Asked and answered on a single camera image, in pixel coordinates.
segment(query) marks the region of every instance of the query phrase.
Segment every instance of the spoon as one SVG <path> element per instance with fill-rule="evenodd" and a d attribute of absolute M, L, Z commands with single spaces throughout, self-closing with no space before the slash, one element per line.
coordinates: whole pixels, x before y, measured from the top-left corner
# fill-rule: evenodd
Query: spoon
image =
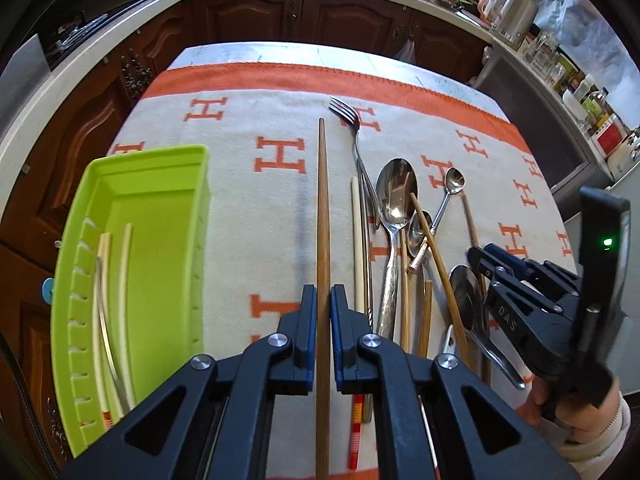
<path fill-rule="evenodd" d="M 449 168 L 447 173 L 444 176 L 444 198 L 442 199 L 442 203 L 438 208 L 438 212 L 436 213 L 436 218 L 433 220 L 433 225 L 431 225 L 431 234 L 435 236 L 436 231 L 438 230 L 438 226 L 440 222 L 442 222 L 442 217 L 444 216 L 444 210 L 447 208 L 447 204 L 449 203 L 449 199 L 452 195 L 458 194 L 465 187 L 465 177 L 460 173 L 456 168 Z M 427 253 L 427 249 L 429 245 L 427 243 L 427 238 L 422 239 L 422 243 L 420 245 L 420 249 L 418 253 L 414 256 L 414 259 L 409 264 L 409 272 L 413 272 L 414 274 L 418 272 L 418 268 L 422 263 L 422 259 L 424 255 Z"/>
<path fill-rule="evenodd" d="M 389 235 L 391 252 L 386 263 L 382 305 L 378 316 L 376 333 L 391 339 L 396 322 L 396 299 L 398 298 L 398 235 L 414 212 L 409 195 L 418 192 L 414 168 L 404 158 L 389 161 L 378 177 L 376 192 L 380 199 L 382 226 Z"/>
<path fill-rule="evenodd" d="M 429 224 L 429 226 L 433 225 L 431 215 L 426 211 L 423 211 L 422 214 L 427 219 L 427 224 Z M 414 212 L 409 222 L 409 232 L 407 233 L 407 245 L 412 258 L 418 255 L 425 236 L 422 225 L 420 224 L 420 218 L 418 218 L 418 213 Z"/>
<path fill-rule="evenodd" d="M 476 276 L 467 266 L 458 265 L 451 270 L 449 281 L 466 336 L 478 345 L 480 351 L 494 362 L 517 390 L 524 390 L 525 384 L 518 371 L 482 330 L 482 294 Z"/>

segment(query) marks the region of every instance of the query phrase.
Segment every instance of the wooden cabinet door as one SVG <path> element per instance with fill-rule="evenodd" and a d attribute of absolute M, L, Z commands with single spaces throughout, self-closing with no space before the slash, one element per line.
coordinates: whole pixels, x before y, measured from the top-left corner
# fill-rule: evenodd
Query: wooden cabinet door
<path fill-rule="evenodd" d="M 138 55 L 142 65 L 151 69 L 153 77 L 166 70 L 185 48 L 193 45 L 190 0 L 175 4 L 145 23 L 126 42 L 129 56 Z"/>
<path fill-rule="evenodd" d="M 71 202 L 86 165 L 107 154 L 129 115 L 114 49 L 69 94 L 40 134 L 9 197 L 0 241 L 53 272 Z"/>
<path fill-rule="evenodd" d="M 40 289 L 50 272 L 0 244 L 0 330 L 20 363 L 36 415 L 56 460 L 71 458 L 57 413 L 50 357 L 49 306 Z M 2 424 L 25 459 L 43 478 L 48 469 L 36 444 L 4 358 L 0 358 Z"/>
<path fill-rule="evenodd" d="M 302 0 L 193 0 L 198 44 L 295 41 Z"/>
<path fill-rule="evenodd" d="M 414 10 L 415 60 L 422 68 L 467 83 L 482 70 L 486 43 L 450 23 Z"/>
<path fill-rule="evenodd" d="M 392 56 L 410 14 L 386 0 L 305 0 L 299 40 Z"/>

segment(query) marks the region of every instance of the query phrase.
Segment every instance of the green plastic tray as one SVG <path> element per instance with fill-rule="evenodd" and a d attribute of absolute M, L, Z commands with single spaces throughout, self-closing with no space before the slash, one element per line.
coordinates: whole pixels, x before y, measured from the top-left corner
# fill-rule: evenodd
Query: green plastic tray
<path fill-rule="evenodd" d="M 108 309 L 111 344 L 119 358 L 114 343 L 120 329 L 120 248 L 124 226 L 133 226 L 127 341 L 136 401 L 202 352 L 208 160 L 206 146 L 176 146 L 99 158 L 84 171 L 62 237 L 51 309 L 53 378 L 73 456 L 105 432 L 92 351 L 95 257 L 101 233 L 113 237 Z M 106 378 L 105 359 L 102 366 Z M 107 388 L 107 396 L 114 406 L 114 391 Z"/>

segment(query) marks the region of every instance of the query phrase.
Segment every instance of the person's hand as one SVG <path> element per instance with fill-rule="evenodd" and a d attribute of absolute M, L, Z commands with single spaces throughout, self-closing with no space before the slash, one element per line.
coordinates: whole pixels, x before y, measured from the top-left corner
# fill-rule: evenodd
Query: person's hand
<path fill-rule="evenodd" d="M 527 401 L 516 412 L 530 425 L 537 426 L 542 418 L 542 405 L 549 398 L 551 384 L 535 377 Z M 620 381 L 615 379 L 599 408 L 591 406 L 578 394 L 569 394 L 558 402 L 556 417 L 574 428 L 571 439 L 584 444 L 596 439 L 611 423 L 620 406 Z"/>

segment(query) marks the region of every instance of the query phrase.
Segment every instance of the table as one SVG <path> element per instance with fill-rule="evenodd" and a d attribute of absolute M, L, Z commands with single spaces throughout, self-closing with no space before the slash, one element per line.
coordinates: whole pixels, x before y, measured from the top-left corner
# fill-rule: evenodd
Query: table
<path fill-rule="evenodd" d="M 136 105 L 110 154 L 190 143 L 210 149 L 206 352 L 225 358 L 273 332 L 279 316 L 298 306 L 302 286 L 315 282 L 321 116 L 326 118 L 332 283 L 344 283 L 354 305 L 352 137 L 328 110 L 330 94 L 359 112 L 360 149 L 373 180 L 392 158 L 407 159 L 417 175 L 421 205 L 434 213 L 443 195 L 444 171 L 455 165 L 466 177 L 481 245 L 494 242 L 518 256 L 575 270 L 542 174 L 491 98 L 412 65 L 332 47 L 229 43 L 188 48 Z M 438 241 L 449 269 L 466 263 L 470 241 L 457 198 L 450 201 Z M 388 240 L 379 230 L 372 232 L 371 242 L 376 299 L 382 294 Z M 432 274 L 430 357 L 439 353 L 448 324 L 434 267 Z M 495 324 L 492 339 L 530 381 L 532 375 Z M 495 369 L 492 387 L 514 407 L 526 396 Z M 351 399 L 333 391 L 331 402 L 331 473 L 375 478 L 373 424 L 362 430 L 358 473 L 344 474 Z M 314 417 L 313 396 L 276 400 L 268 478 L 313 477 Z"/>

